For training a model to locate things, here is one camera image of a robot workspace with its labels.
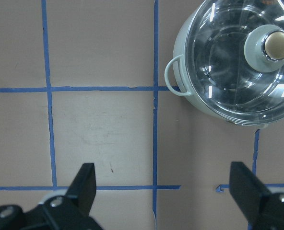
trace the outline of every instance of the transparent lid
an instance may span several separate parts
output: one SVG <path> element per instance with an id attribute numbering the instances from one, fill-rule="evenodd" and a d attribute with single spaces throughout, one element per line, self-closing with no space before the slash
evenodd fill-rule
<path id="1" fill-rule="evenodd" d="M 284 118 L 284 0 L 206 0 L 192 19 L 185 62 L 198 96 L 224 118 Z"/>

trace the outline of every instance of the white handle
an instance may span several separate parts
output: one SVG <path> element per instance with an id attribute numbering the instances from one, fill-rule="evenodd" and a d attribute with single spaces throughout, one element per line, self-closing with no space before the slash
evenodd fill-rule
<path id="1" fill-rule="evenodd" d="M 192 95 L 192 93 L 189 92 L 188 90 L 187 90 L 187 92 L 178 92 L 178 91 L 174 90 L 173 87 L 172 87 L 171 84 L 170 84 L 170 81 L 169 81 L 169 70 L 170 70 L 172 64 L 173 64 L 174 62 L 176 62 L 176 61 L 179 61 L 182 56 L 183 56 L 182 54 L 176 56 L 175 58 L 173 58 L 173 59 L 167 64 L 166 69 L 165 69 L 165 81 L 166 81 L 166 86 L 168 87 L 168 89 L 169 89 L 173 94 L 175 94 L 175 95 L 177 95 L 177 96 L 185 97 L 185 96 L 190 96 L 190 95 Z"/>

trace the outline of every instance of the glass lid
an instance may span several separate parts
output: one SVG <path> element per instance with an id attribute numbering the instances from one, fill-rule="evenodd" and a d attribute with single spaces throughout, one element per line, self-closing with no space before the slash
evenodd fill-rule
<path id="1" fill-rule="evenodd" d="M 198 96 L 224 118 L 284 118 L 284 0 L 206 0 L 192 19 L 185 62 Z"/>

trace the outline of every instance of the grid square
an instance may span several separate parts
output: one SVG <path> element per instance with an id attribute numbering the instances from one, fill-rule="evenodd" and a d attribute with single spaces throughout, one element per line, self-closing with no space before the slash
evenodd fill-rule
<path id="1" fill-rule="evenodd" d="M 0 191 L 0 206 L 18 205 L 26 212 L 35 208 L 49 192 L 51 191 Z"/>
<path id="2" fill-rule="evenodd" d="M 151 190 L 98 191 L 90 215 L 103 229 L 155 229 Z"/>
<path id="3" fill-rule="evenodd" d="M 203 0 L 164 0 L 159 2 L 159 86 L 165 86 L 164 72 L 173 57 L 174 43 L 186 19 Z M 170 82 L 177 85 L 171 74 Z"/>
<path id="4" fill-rule="evenodd" d="M 0 88 L 45 87 L 41 1 L 0 0 Z"/>
<path id="5" fill-rule="evenodd" d="M 46 93 L 0 93 L 0 186 L 51 186 Z"/>
<path id="6" fill-rule="evenodd" d="M 152 184 L 152 92 L 54 92 L 53 116 L 58 185 L 84 162 L 97 185 Z"/>
<path id="7" fill-rule="evenodd" d="M 247 229 L 228 190 L 216 193 L 211 187 L 182 187 L 158 191 L 158 229 Z"/>
<path id="8" fill-rule="evenodd" d="M 260 131 L 257 176 L 267 184 L 284 183 L 284 120 Z"/>
<path id="9" fill-rule="evenodd" d="M 236 126 L 159 92 L 158 184 L 227 184 L 232 161 L 253 163 L 256 128 Z"/>
<path id="10" fill-rule="evenodd" d="M 152 86 L 154 1 L 47 2 L 52 86 Z"/>

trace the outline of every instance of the cooking pot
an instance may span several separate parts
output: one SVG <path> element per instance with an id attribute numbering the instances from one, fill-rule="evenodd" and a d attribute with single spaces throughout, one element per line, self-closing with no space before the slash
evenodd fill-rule
<path id="1" fill-rule="evenodd" d="M 173 66 L 180 92 L 169 81 Z M 206 0 L 185 21 L 169 90 L 243 126 L 284 118 L 284 0 Z"/>

